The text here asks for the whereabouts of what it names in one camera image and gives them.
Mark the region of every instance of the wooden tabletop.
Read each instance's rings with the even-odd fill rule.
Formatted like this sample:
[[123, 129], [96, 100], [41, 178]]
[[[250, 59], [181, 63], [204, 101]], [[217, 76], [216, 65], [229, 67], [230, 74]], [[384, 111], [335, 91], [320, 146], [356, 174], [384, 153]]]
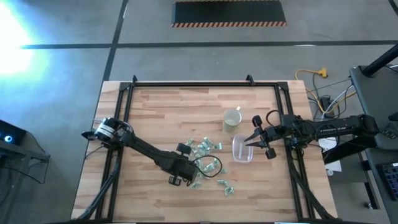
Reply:
[[[294, 113], [304, 119], [312, 114], [303, 81], [287, 81]], [[104, 82], [96, 119], [113, 117], [120, 82]], [[121, 116], [124, 114], [125, 100]], [[243, 121], [234, 133], [223, 131], [223, 112], [240, 106]], [[115, 222], [272, 222], [297, 221], [286, 154], [282, 141], [272, 142], [277, 157], [268, 160], [262, 149], [254, 150], [248, 164], [233, 161], [231, 140], [237, 133], [250, 135], [251, 118], [276, 110], [271, 87], [140, 87], [135, 88], [129, 123], [135, 134], [159, 149], [175, 150], [179, 142], [193, 139], [196, 144], [208, 137], [221, 142], [223, 149], [211, 153], [219, 157], [228, 170], [211, 180], [200, 179], [202, 186], [190, 189], [168, 184], [169, 175], [149, 158], [125, 148]], [[279, 123], [277, 113], [270, 116]], [[88, 153], [99, 146], [92, 141]], [[84, 163], [72, 218], [82, 214], [98, 193], [106, 150], [100, 149]], [[328, 212], [336, 217], [335, 204], [319, 148], [305, 150], [305, 165], [310, 188]], [[234, 187], [234, 194], [224, 196], [216, 183], [223, 179]], [[302, 207], [305, 208], [303, 196]], [[108, 201], [104, 214], [108, 211]]]

